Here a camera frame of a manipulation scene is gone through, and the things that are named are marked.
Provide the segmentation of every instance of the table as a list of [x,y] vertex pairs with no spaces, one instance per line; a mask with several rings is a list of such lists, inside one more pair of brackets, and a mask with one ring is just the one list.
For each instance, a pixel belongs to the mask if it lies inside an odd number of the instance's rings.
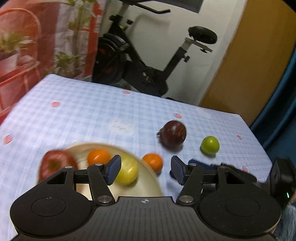
[[[156,133],[169,120],[180,120],[187,138],[179,153],[165,150]],[[220,142],[215,158],[204,156],[202,139]],[[204,109],[116,87],[48,75],[14,107],[0,126],[0,240],[16,234],[9,218],[13,201],[36,184],[45,152],[79,142],[102,142],[139,158],[158,153],[164,159],[159,182],[164,195],[176,199],[182,189],[169,176],[170,159],[185,163],[232,164],[257,179],[267,179],[271,161],[239,115]]]

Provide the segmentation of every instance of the small orange fruit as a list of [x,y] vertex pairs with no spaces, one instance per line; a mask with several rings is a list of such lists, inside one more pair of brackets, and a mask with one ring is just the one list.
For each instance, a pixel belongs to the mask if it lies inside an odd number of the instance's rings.
[[160,170],[163,168],[163,159],[158,154],[149,153],[143,156],[142,159],[147,162],[156,173],[160,172]]
[[107,164],[110,160],[111,154],[104,149],[94,149],[87,156],[89,166],[96,163]]

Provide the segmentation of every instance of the white wall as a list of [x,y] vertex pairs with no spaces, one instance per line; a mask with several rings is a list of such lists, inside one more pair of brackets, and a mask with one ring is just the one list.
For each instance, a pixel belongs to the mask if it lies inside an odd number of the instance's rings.
[[[190,60],[181,61],[167,80],[169,90],[164,97],[198,105],[217,71],[235,33],[246,0],[204,0],[199,14],[156,1],[145,2],[156,10],[171,9],[157,15],[132,6],[126,17],[135,21],[127,34],[146,65],[163,70],[177,48],[188,37],[188,28],[203,26],[213,30],[216,44],[208,45],[213,53],[203,53],[197,46],[189,48]],[[111,14],[116,14],[121,2],[111,0],[105,12],[101,34],[108,31]]]

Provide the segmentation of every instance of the checkered tablecloth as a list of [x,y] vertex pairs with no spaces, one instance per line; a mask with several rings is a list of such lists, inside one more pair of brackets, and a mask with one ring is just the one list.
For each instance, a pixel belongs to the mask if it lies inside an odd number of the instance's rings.
[[[169,120],[187,128],[184,161],[233,164],[265,181],[271,162],[239,115],[183,104],[142,93],[48,75],[29,91],[0,126],[0,240],[16,234],[9,218],[13,201],[36,184],[45,152],[79,142],[102,142],[124,148],[139,158],[158,153],[164,159],[159,182],[175,199],[181,186],[170,178],[170,158],[156,133]],[[215,158],[200,144],[213,135],[220,142]]]

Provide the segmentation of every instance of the beige plate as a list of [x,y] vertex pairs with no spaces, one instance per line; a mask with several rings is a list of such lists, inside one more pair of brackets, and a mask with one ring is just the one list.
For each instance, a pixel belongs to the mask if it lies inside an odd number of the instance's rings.
[[[138,161],[138,178],[128,186],[122,186],[114,182],[109,189],[117,200],[118,196],[134,196],[134,197],[153,197],[163,196],[161,188],[159,186],[157,176],[154,171],[142,160],[139,160],[133,154],[120,149],[115,146],[105,145],[100,143],[84,143],[75,145],[66,150],[69,151],[77,160],[79,169],[87,168],[87,155],[93,149],[105,149],[114,155],[130,155]],[[91,200],[91,193],[88,184],[77,184],[76,190]]]

